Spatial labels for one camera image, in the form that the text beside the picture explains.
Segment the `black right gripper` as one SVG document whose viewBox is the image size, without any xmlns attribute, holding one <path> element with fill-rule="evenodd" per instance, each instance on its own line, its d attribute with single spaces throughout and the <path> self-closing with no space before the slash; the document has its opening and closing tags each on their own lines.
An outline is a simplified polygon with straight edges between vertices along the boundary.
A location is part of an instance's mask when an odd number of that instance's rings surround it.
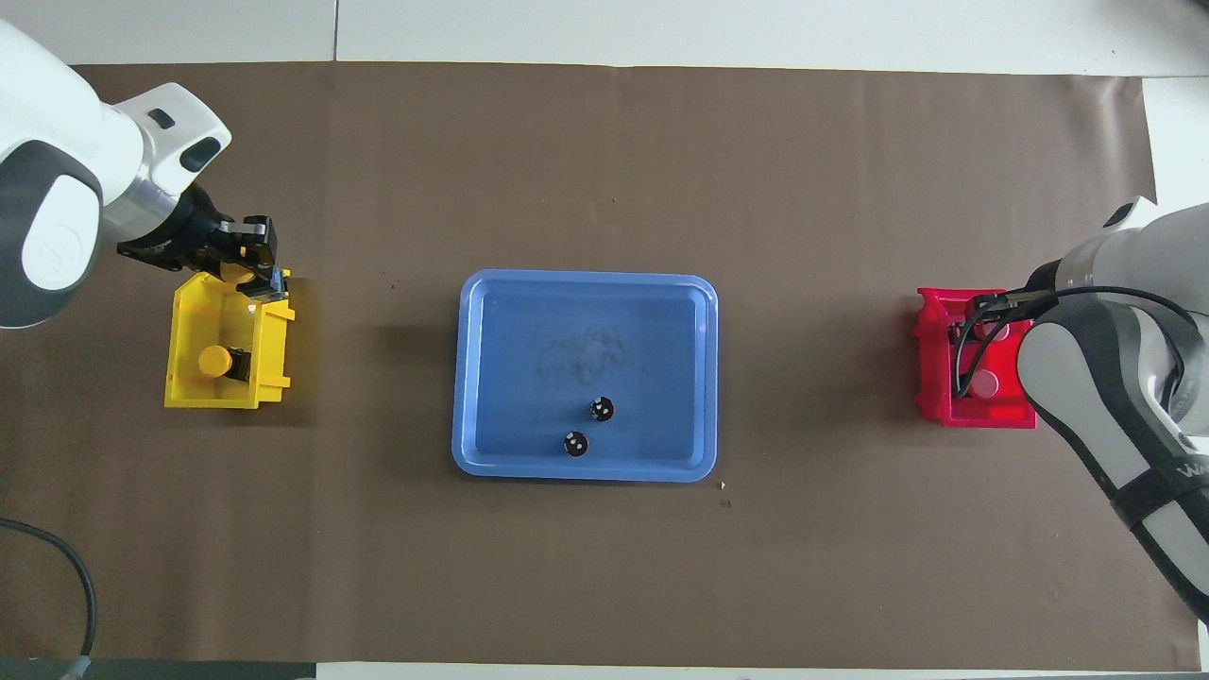
<svg viewBox="0 0 1209 680">
<path fill-rule="evenodd" d="M 1020 288 L 971 298 L 971 315 L 1045 315 L 1057 305 L 1055 276 L 1059 260 L 1036 267 Z"/>
</svg>

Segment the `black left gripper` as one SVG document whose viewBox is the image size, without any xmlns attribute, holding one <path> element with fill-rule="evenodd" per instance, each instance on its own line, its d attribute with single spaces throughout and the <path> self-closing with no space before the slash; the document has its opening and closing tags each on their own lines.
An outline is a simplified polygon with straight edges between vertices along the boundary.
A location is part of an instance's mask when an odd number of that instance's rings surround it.
<svg viewBox="0 0 1209 680">
<path fill-rule="evenodd" d="M 277 250 L 273 219 L 250 215 L 232 221 L 216 211 L 203 188 L 187 188 L 160 227 L 121 242 L 118 254 L 169 271 L 191 267 L 219 275 L 224 264 L 232 263 L 232 244 L 242 266 L 273 267 Z"/>
</svg>

